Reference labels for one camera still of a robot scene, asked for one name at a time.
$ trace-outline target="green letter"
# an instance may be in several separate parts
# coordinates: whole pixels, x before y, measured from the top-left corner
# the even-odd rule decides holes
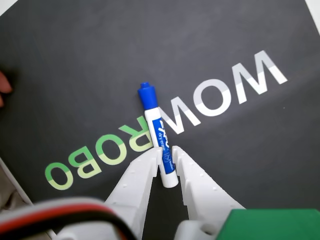
[[[108,140],[115,142],[119,147],[120,155],[116,159],[111,159],[111,158],[107,157],[104,153],[104,150],[102,149],[102,144]],[[109,164],[109,165],[117,165],[117,164],[121,163],[123,160],[125,160],[125,158],[127,156],[126,145],[124,144],[124,142],[121,140],[120,137],[113,135],[113,134],[107,134],[107,135],[100,137],[98,139],[98,141],[96,141],[95,150],[96,150],[96,154],[98,154],[99,158],[104,163]]]
[[[144,118],[144,116],[140,116],[137,118],[142,130],[141,131],[136,131],[133,128],[127,126],[127,125],[123,125],[121,127],[119,127],[119,129],[121,131],[124,131],[127,134],[132,135],[132,137],[130,137],[129,140],[129,145],[132,148],[132,150],[136,151],[136,152],[143,152],[149,148],[153,147],[152,141],[151,141],[151,137],[150,137],[150,132],[149,132],[149,128],[148,128],[148,124]],[[137,139],[141,138],[142,136],[146,136],[149,140],[148,143],[146,143],[145,145],[139,146],[137,144]]]
[[[56,183],[56,181],[52,178],[51,171],[54,168],[59,168],[65,173],[65,175],[66,175],[66,183],[65,184],[60,185],[60,184]],[[44,174],[45,174],[46,180],[51,184],[51,186],[54,187],[55,189],[58,189],[58,190],[66,190],[66,189],[70,188],[72,183],[74,182],[74,177],[72,176],[72,173],[69,170],[69,168],[60,162],[53,162],[53,163],[49,164],[45,168]]]
[[[76,157],[81,154],[85,155],[86,160],[83,162],[76,162]],[[68,160],[71,166],[78,168],[77,170],[78,175],[83,179],[88,179],[94,175],[101,173],[101,169],[98,163],[96,162],[96,160],[94,159],[94,157],[92,156],[92,154],[90,153],[89,149],[86,146],[71,153]],[[91,165],[93,170],[90,172],[84,172],[84,167],[88,165]]]

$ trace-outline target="red wire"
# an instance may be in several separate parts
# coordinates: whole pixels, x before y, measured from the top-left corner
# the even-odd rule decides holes
[[[46,208],[36,212],[31,212],[27,215],[23,215],[15,219],[8,220],[4,223],[0,223],[0,234],[5,233],[7,231],[11,231],[13,229],[21,228],[30,223],[40,222],[49,218],[58,217],[65,214],[80,213],[86,211],[100,211],[115,214],[110,208],[93,203],[78,203],[57,206],[53,208]]]

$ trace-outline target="white letter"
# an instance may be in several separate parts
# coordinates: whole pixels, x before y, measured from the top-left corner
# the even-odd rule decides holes
[[[201,94],[207,87],[216,87],[222,94],[222,104],[217,109],[209,109],[202,101]],[[209,79],[200,83],[193,93],[193,101],[195,107],[205,116],[213,117],[223,114],[231,104],[231,93],[228,86],[221,80]]]
[[[268,68],[268,70],[271,72],[271,74],[279,84],[283,84],[286,81],[288,81],[286,77],[282,74],[282,72],[274,64],[274,62],[270,59],[270,57],[266,54],[265,51],[261,51],[255,54],[254,60],[256,73],[258,76],[258,82],[250,75],[250,73],[245,69],[245,67],[241,63],[238,63],[232,67],[235,89],[238,95],[239,104],[243,104],[247,101],[241,75],[259,95],[263,94],[268,90],[263,64]]]
[[[175,122],[170,119],[170,117],[159,107],[161,117],[166,123],[176,132],[176,134],[180,134],[184,132],[184,126],[182,124],[181,116],[179,108],[183,111],[186,117],[190,120],[193,126],[199,125],[201,122],[199,119],[192,113],[192,111],[185,105],[185,103],[180,99],[180,97],[175,97],[171,100],[171,105],[173,109],[173,114],[175,118]]]

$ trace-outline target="green component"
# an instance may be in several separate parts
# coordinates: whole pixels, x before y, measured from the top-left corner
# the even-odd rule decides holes
[[[316,209],[234,209],[217,240],[320,240]]]

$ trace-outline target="finger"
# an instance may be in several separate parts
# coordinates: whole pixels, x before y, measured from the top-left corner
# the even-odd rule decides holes
[[[8,79],[6,76],[0,71],[0,92],[8,94],[12,91],[12,87],[10,86]]]
[[[2,100],[2,97],[0,96],[0,108],[2,108],[4,106],[4,101]]]

